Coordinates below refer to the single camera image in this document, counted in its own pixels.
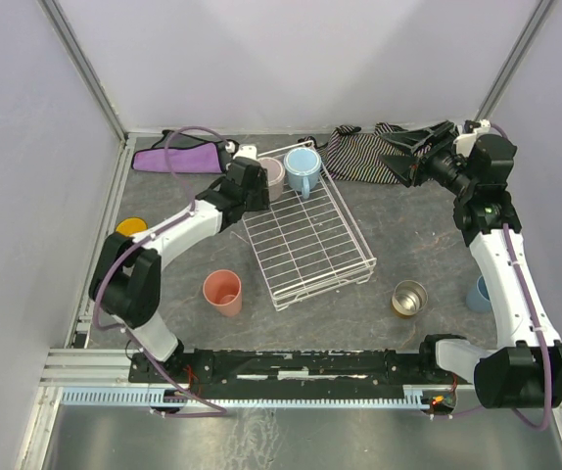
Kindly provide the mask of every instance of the gray table surface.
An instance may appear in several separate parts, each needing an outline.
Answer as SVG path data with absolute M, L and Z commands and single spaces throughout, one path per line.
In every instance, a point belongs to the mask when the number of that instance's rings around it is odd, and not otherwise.
M 234 136 L 260 152 L 296 143 L 299 137 Z M 326 141 L 326 136 L 317 137 Z M 148 148 L 155 140 L 138 138 L 136 148 Z M 215 175 L 183 178 L 200 192 Z M 276 311 L 240 222 L 202 241 L 164 271 L 160 309 L 186 347 L 414 350 L 432 333 L 459 334 L 475 345 L 493 347 L 492 314 L 470 311 L 464 302 L 480 272 L 452 221 L 450 193 L 431 182 L 409 189 L 348 181 L 337 185 L 377 258 L 370 281 Z M 139 216 L 153 225 L 186 204 L 172 175 L 131 170 L 117 220 Z M 231 269 L 242 279 L 244 306 L 234 318 L 221 316 L 203 297 L 203 282 L 217 269 Z M 429 294 L 427 308 L 406 320 L 389 307 L 396 284 L 404 279 L 419 281 Z M 118 332 L 93 332 L 89 347 L 123 348 L 125 343 Z

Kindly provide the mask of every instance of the purple bag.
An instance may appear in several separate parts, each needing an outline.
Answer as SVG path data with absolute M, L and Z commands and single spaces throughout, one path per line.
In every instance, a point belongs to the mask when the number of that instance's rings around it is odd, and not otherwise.
M 139 150 L 133 155 L 133 169 L 169 173 L 165 164 L 164 147 L 161 143 L 171 131 L 165 130 L 163 137 L 148 150 Z M 239 147 L 234 142 L 234 149 Z M 227 152 L 223 142 L 212 142 L 191 135 L 179 134 L 174 137 L 168 149 L 172 169 L 177 173 L 223 173 L 233 155 Z

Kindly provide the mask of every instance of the white wire rack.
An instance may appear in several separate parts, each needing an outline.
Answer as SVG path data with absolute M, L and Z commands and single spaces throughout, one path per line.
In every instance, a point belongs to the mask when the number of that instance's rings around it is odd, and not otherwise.
M 282 159 L 296 147 L 259 157 Z M 368 281 L 377 260 L 327 169 L 304 201 L 286 184 L 270 211 L 244 214 L 249 239 L 277 310 L 350 283 Z

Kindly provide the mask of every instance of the orange cup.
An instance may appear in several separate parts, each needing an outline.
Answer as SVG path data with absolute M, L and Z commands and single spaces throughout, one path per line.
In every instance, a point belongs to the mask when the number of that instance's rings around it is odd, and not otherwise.
M 214 271 L 207 277 L 203 295 L 224 316 L 235 316 L 242 309 L 242 282 L 228 269 Z

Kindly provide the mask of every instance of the metal floor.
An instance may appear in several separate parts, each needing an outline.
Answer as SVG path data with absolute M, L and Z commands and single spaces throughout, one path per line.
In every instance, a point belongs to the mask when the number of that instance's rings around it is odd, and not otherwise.
M 554 427 L 534 432 L 509 410 L 430 421 L 420 411 L 242 408 L 178 420 L 137 408 L 63 406 L 44 465 L 176 468 L 562 470 L 562 448 Z
M 299 135 L 235 136 L 260 152 L 295 144 Z M 327 136 L 317 136 L 326 142 Z M 136 149 L 157 139 L 138 138 Z M 186 175 L 196 192 L 214 175 Z M 468 289 L 480 275 L 452 221 L 452 196 L 437 184 L 419 188 L 357 182 L 337 183 L 368 246 L 377 258 L 366 284 L 348 285 L 276 311 L 268 295 L 242 222 L 202 241 L 163 273 L 160 310 L 166 324 L 188 348 L 202 349 L 382 349 L 414 350 L 425 335 L 453 333 L 491 348 L 496 333 L 491 313 L 470 311 Z M 185 207 L 182 188 L 170 174 L 130 171 L 117 220 L 140 216 L 156 224 Z M 225 318 L 201 292 L 217 269 L 242 278 L 244 308 Z M 404 320 L 390 311 L 399 281 L 421 282 L 429 294 L 427 309 Z M 90 348 L 124 348 L 118 331 L 96 332 Z

